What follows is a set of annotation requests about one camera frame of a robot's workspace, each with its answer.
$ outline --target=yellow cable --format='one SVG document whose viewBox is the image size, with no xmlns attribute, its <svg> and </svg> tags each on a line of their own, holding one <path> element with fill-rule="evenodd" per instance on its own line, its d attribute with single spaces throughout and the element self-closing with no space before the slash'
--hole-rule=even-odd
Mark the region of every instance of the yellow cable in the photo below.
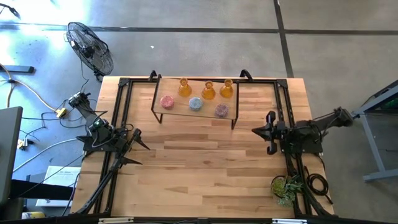
<svg viewBox="0 0 398 224">
<path fill-rule="evenodd" d="M 11 79 L 11 75 L 10 75 L 10 73 L 8 72 L 8 70 L 5 68 L 5 66 L 4 66 L 3 64 L 1 64 L 1 63 L 0 63 L 0 66 L 2 66 L 2 69 L 4 69 L 4 71 L 6 71 L 9 80 L 12 80 L 12 79 Z M 38 97 L 38 99 L 39 99 L 46 107 L 50 108 L 50 110 L 52 110 L 52 111 L 55 111 L 54 108 L 52 108 L 50 105 L 48 105 L 48 104 L 39 96 L 39 94 L 37 94 L 37 93 L 36 93 L 33 89 L 31 89 L 28 85 L 26 85 L 25 83 L 23 83 L 23 82 L 21 82 L 21 81 L 17 81 L 17 80 L 15 80 L 15 82 L 18 82 L 18 83 L 24 85 L 28 90 L 30 90 L 32 93 L 34 93 L 34 94 Z M 11 93 L 12 93 L 12 90 L 13 90 L 13 89 L 14 89 L 14 85 L 11 83 L 11 89 L 10 89 L 10 92 L 8 93 L 8 96 L 7 96 L 7 108 L 9 107 L 10 98 L 11 98 Z"/>
<path fill-rule="evenodd" d="M 8 107 L 10 107 L 10 98 L 11 98 L 11 93 L 12 93 L 12 90 L 14 89 L 14 84 L 12 84 L 11 83 L 11 89 L 10 89 L 10 92 L 8 93 L 8 96 L 7 96 L 7 108 Z"/>
<path fill-rule="evenodd" d="M 50 105 L 48 105 L 48 104 L 39 96 L 39 94 L 37 94 L 37 93 L 36 93 L 33 89 L 31 89 L 28 85 L 26 85 L 25 83 L 23 83 L 23 82 L 21 82 L 21 81 L 18 81 L 18 80 L 15 80 L 15 82 L 18 82 L 18 83 L 24 85 L 26 88 L 28 88 L 28 90 L 30 90 L 32 93 L 34 93 L 34 94 L 38 97 L 38 99 L 39 99 L 46 107 L 50 108 L 50 110 L 52 110 L 52 111 L 55 111 L 54 108 L 52 108 Z"/>
<path fill-rule="evenodd" d="M 7 75 L 8 75 L 8 79 L 11 80 L 11 75 L 10 75 L 10 73 L 8 72 L 8 70 L 5 68 L 5 66 L 4 66 L 2 63 L 0 63 L 0 66 L 2 66 L 2 69 L 4 69 L 4 71 L 6 71 L 6 73 L 7 73 Z"/>
</svg>

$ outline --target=green plant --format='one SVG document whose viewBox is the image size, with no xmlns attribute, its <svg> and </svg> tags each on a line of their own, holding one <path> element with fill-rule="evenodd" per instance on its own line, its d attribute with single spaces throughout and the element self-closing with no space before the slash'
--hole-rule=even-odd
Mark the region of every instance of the green plant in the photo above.
<svg viewBox="0 0 398 224">
<path fill-rule="evenodd" d="M 277 176 L 271 182 L 271 190 L 279 197 L 278 204 L 283 207 L 292 207 L 295 194 L 301 192 L 303 183 L 297 182 L 298 176 Z"/>
</svg>

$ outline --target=metal stand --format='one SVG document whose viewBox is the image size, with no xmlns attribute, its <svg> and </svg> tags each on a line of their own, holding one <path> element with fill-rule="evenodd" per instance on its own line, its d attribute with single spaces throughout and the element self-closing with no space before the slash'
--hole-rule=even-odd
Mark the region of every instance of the metal stand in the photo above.
<svg viewBox="0 0 398 224">
<path fill-rule="evenodd" d="M 161 74 L 157 75 L 155 71 L 152 71 L 152 73 L 149 76 L 148 81 L 152 82 L 154 77 L 157 77 L 157 79 L 156 79 L 154 98 L 152 100 L 152 106 L 151 106 L 150 110 L 154 114 L 157 122 L 159 122 L 159 124 L 162 124 L 163 113 L 160 113 L 160 117 L 158 117 L 157 113 L 154 111 L 155 100 L 156 100 L 156 96 L 157 96 L 157 90 L 159 89 L 159 82 L 160 82 L 160 79 L 162 78 L 162 75 Z M 242 70 L 242 72 L 241 72 L 239 77 L 241 77 L 241 78 L 247 77 L 249 83 L 253 82 L 253 78 L 251 77 L 250 73 L 247 70 L 245 70 L 245 69 Z M 206 80 L 213 81 L 213 82 L 220 82 L 219 78 L 207 78 Z M 239 118 L 239 81 L 238 80 L 236 80 L 236 81 L 234 80 L 234 82 L 236 83 L 236 117 L 235 117 L 235 119 L 231 119 L 231 129 L 232 130 L 235 128 L 235 124 L 236 124 L 236 122 L 238 121 L 238 118 Z"/>
<path fill-rule="evenodd" d="M 365 103 L 364 105 L 362 105 L 362 107 L 360 107 L 359 109 L 355 110 L 352 113 L 354 118 L 360 118 L 362 121 L 366 137 L 368 138 L 374 159 L 376 160 L 377 168 L 379 169 L 379 172 L 364 175 L 363 179 L 365 182 L 398 176 L 398 169 L 386 170 L 386 168 L 384 167 L 383 161 L 380 157 L 379 149 L 377 148 L 376 142 L 374 140 L 375 137 L 371 131 L 371 128 L 369 127 L 369 123 L 366 117 L 366 114 L 371 114 L 376 112 L 380 113 L 379 110 L 376 111 L 374 109 L 398 97 L 398 85 L 395 84 L 394 87 L 391 88 L 390 87 L 391 85 L 386 87 L 383 93 L 381 93 L 382 91 L 376 93 L 378 96 L 375 99 Z"/>
</svg>

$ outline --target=concrete floor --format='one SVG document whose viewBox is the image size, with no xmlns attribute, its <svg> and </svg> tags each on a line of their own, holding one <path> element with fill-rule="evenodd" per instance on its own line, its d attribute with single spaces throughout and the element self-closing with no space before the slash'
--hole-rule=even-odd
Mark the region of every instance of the concrete floor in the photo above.
<svg viewBox="0 0 398 224">
<path fill-rule="evenodd" d="M 7 10 L 3 22 L 61 24 L 80 21 L 89 26 L 115 27 L 220 27 L 277 29 L 271 0 L 123 0 L 113 1 L 10 1 L 22 16 L 15 20 Z M 287 29 L 396 30 L 397 1 L 385 0 L 280 0 Z M 35 26 L 0 30 L 0 62 L 31 65 L 34 75 L 15 75 L 52 106 L 78 91 L 83 83 L 80 61 L 60 31 Z M 204 34 L 97 32 L 108 43 L 114 60 L 111 75 L 235 76 L 243 68 L 254 77 L 286 77 L 279 34 Z M 287 35 L 294 76 L 304 78 L 314 117 L 337 106 L 353 110 L 370 95 L 397 79 L 397 36 Z M 100 89 L 92 72 L 86 91 L 96 99 Z M 8 84 L 0 87 L 6 96 Z M 0 99 L 5 105 L 5 98 Z M 14 90 L 11 106 L 24 107 L 25 117 L 38 118 L 48 109 L 28 90 Z M 77 118 L 77 111 L 72 112 Z M 18 151 L 15 165 L 47 146 L 84 134 L 84 128 L 65 129 L 47 121 L 47 129 L 27 151 Z M 70 126 L 78 121 L 65 123 Z M 40 127 L 40 121 L 23 120 L 21 129 Z M 337 215 L 346 218 L 398 222 L 398 179 L 365 184 L 362 176 L 377 171 L 361 123 L 331 129 L 325 138 L 324 160 Z M 15 179 L 62 166 L 81 154 L 81 143 L 70 142 L 43 153 L 14 173 Z"/>
</svg>

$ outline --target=electric fan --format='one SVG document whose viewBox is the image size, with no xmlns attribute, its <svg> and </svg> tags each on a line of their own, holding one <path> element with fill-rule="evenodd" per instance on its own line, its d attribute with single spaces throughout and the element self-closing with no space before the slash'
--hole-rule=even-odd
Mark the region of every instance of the electric fan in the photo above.
<svg viewBox="0 0 398 224">
<path fill-rule="evenodd" d="M 108 45 L 86 25 L 81 22 L 70 22 L 67 39 L 80 60 L 94 71 L 98 81 L 99 77 L 112 72 L 113 61 Z"/>
</svg>

